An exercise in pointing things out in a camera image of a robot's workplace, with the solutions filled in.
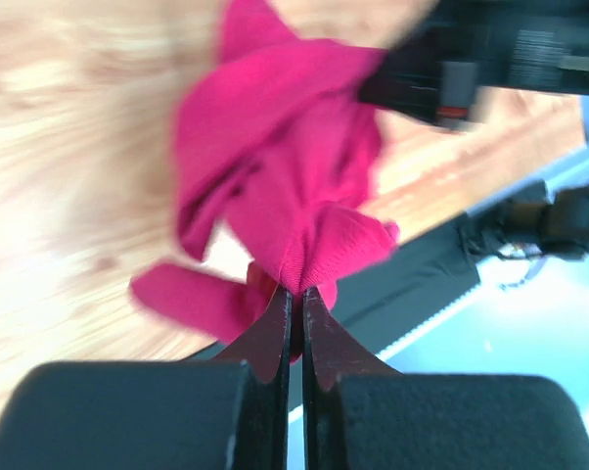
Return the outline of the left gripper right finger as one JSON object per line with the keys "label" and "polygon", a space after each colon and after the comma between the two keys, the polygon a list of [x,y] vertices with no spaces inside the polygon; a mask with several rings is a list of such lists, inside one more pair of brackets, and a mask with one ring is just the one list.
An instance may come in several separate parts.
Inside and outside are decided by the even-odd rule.
{"label": "left gripper right finger", "polygon": [[305,467],[361,469],[365,442],[379,432],[375,387],[398,373],[331,316],[316,288],[303,296],[302,331]]}

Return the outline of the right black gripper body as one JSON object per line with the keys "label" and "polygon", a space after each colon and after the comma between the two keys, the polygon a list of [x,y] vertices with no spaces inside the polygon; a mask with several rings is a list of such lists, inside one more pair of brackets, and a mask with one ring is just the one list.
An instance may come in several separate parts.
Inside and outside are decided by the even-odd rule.
{"label": "right black gripper body", "polygon": [[589,95],[589,1],[440,1],[358,98],[456,130],[479,120],[486,87]]}

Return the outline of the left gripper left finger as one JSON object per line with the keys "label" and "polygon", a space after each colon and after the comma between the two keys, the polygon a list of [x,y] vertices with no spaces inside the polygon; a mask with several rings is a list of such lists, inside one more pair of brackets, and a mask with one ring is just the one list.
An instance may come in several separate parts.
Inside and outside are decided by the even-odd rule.
{"label": "left gripper left finger", "polygon": [[286,467],[292,312],[292,295],[276,289],[262,315],[212,359],[242,371],[227,469]]}

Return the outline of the bright red t shirt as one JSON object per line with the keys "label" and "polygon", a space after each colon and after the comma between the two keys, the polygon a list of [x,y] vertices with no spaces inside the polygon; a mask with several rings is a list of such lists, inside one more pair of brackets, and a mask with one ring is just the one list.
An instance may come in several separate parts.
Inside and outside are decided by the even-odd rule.
{"label": "bright red t shirt", "polygon": [[228,5],[217,67],[176,118],[176,234],[200,260],[226,223],[250,254],[247,279],[162,261],[131,281],[140,304],[231,343],[276,285],[333,306],[339,280],[392,254],[396,224],[360,211],[382,136],[356,91],[382,55],[300,38],[264,1]]}

